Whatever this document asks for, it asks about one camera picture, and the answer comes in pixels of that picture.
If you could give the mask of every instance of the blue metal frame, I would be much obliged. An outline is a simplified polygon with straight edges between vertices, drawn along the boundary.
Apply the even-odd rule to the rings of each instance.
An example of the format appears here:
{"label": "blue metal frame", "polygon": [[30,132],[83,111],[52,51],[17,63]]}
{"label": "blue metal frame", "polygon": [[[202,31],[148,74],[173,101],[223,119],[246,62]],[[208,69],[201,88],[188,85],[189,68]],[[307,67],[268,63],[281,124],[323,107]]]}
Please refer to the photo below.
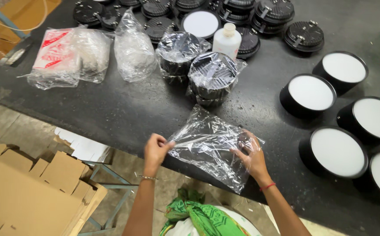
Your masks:
{"label": "blue metal frame", "polygon": [[[9,26],[11,28],[14,28],[14,29],[18,29],[18,27],[10,20],[8,19],[4,14],[2,14],[2,12],[0,11],[0,21],[6,25],[6,26]],[[24,34],[24,32],[22,31],[17,31],[17,30],[13,30],[11,29],[19,38],[23,39],[23,38],[26,38],[28,36],[30,36],[30,34],[26,35]]]}
{"label": "blue metal frame", "polygon": [[128,198],[128,196],[130,196],[130,194],[132,193],[132,190],[137,189],[139,187],[139,185],[138,184],[131,184],[131,183],[129,183],[127,180],[123,179],[121,176],[119,176],[116,172],[114,172],[113,170],[111,170],[108,166],[106,166],[103,163],[92,162],[92,161],[83,161],[83,162],[85,162],[86,164],[93,164],[93,165],[95,165],[94,173],[92,173],[91,179],[95,176],[95,174],[100,169],[103,169],[108,174],[112,175],[114,178],[116,178],[116,179],[118,179],[119,181],[122,182],[122,184],[99,183],[102,186],[104,186],[105,188],[107,188],[107,189],[129,189],[129,190],[121,198],[121,200],[119,201],[119,203],[117,204],[117,206],[114,208],[113,213],[107,219],[107,221],[105,222],[105,224],[103,226],[100,225],[97,221],[95,221],[92,217],[89,217],[88,221],[91,224],[93,224],[96,228],[98,228],[98,230],[97,231],[93,231],[93,232],[87,232],[87,233],[79,233],[78,236],[90,236],[90,235],[96,235],[96,234],[99,234],[99,233],[105,233],[105,232],[114,230],[114,227],[113,228],[107,228],[107,227],[109,227],[109,225],[112,224],[112,222],[114,220],[114,217],[117,215],[117,213],[120,210],[121,205],[123,205],[123,203],[126,201],[126,199]]}

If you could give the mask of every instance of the black workbench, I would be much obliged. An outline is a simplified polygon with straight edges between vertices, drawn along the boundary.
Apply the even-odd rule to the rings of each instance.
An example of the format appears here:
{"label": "black workbench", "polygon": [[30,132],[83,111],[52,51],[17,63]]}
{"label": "black workbench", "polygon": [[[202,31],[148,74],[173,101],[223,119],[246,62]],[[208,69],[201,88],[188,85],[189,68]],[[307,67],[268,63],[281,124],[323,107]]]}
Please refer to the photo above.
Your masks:
{"label": "black workbench", "polygon": [[[264,139],[267,167],[296,213],[352,236],[380,236],[380,202],[359,192],[349,180],[312,174],[298,155],[299,140],[322,125],[336,125],[337,111],[364,95],[380,97],[380,0],[294,0],[295,21],[314,20],[325,33],[325,46],[311,57],[299,57],[280,37],[261,39],[260,51],[247,62],[239,83],[214,114]],[[193,103],[183,88],[171,87],[154,73],[142,82],[125,82],[114,54],[101,84],[80,81],[77,88],[40,90],[16,78],[31,71],[47,27],[76,26],[73,0],[64,0],[31,33],[34,45],[17,67],[0,67],[0,105],[142,157],[151,133],[169,137],[186,121]],[[310,73],[330,51],[360,56],[369,67],[365,82],[339,97],[313,121],[300,121],[281,106],[281,88],[299,73]],[[203,171],[167,157],[163,166],[223,189]],[[265,203],[250,179],[241,196]]]}

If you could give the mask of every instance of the plastic wrap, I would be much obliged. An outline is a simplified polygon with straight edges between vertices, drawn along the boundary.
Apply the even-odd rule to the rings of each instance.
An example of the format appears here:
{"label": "plastic wrap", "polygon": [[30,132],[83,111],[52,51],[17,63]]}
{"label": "plastic wrap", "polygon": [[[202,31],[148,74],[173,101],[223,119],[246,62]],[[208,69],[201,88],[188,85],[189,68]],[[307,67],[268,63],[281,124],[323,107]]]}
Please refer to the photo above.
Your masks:
{"label": "plastic wrap", "polygon": [[114,54],[120,75],[128,82],[147,78],[156,68],[155,51],[149,36],[128,9],[116,29]]}
{"label": "plastic wrap", "polygon": [[168,83],[187,80],[193,59],[211,47],[208,41],[187,32],[164,35],[155,50],[163,78]]}
{"label": "plastic wrap", "polygon": [[229,149],[249,149],[252,153],[261,149],[243,129],[222,121],[200,105],[194,106],[186,124],[169,141],[176,142],[168,152],[171,156],[197,166],[238,194],[249,173]]}
{"label": "plastic wrap", "polygon": [[79,79],[101,83],[109,66],[113,33],[97,29],[75,29],[72,46],[81,58]]}
{"label": "plastic wrap", "polygon": [[44,90],[77,87],[80,55],[72,47],[75,29],[46,30],[31,73],[25,75],[30,85]]}
{"label": "plastic wrap", "polygon": [[247,66],[243,60],[235,62],[219,52],[208,52],[196,57],[188,78],[193,92],[204,99],[226,96],[238,82],[238,74]]}

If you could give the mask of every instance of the red string bracelet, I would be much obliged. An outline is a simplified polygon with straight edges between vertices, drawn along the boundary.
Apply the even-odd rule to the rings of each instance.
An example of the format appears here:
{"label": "red string bracelet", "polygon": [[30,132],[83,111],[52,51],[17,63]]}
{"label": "red string bracelet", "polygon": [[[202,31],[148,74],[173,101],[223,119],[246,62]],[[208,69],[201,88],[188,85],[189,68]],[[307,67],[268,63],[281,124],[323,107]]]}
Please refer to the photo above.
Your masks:
{"label": "red string bracelet", "polygon": [[268,188],[270,188],[273,185],[276,185],[276,183],[271,183],[271,184],[267,185],[266,187],[260,188],[260,192],[263,191],[263,189],[268,189]]}

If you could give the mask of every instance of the white cloth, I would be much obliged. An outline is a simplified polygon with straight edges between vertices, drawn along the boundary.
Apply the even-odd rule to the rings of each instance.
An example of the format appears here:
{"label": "white cloth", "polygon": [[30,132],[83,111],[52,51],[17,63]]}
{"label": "white cloth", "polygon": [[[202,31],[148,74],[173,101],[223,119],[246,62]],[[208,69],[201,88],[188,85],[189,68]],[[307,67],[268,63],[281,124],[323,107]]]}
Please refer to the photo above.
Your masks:
{"label": "white cloth", "polygon": [[[224,211],[230,217],[232,217],[237,223],[240,224],[251,236],[262,236],[260,232],[256,229],[256,227],[251,224],[245,217],[242,215],[233,212],[224,208],[223,206],[215,206],[218,209]],[[169,230],[165,236],[200,236],[197,233],[196,228],[194,227],[191,218],[187,218],[185,220],[180,220],[177,222],[174,228]]]}

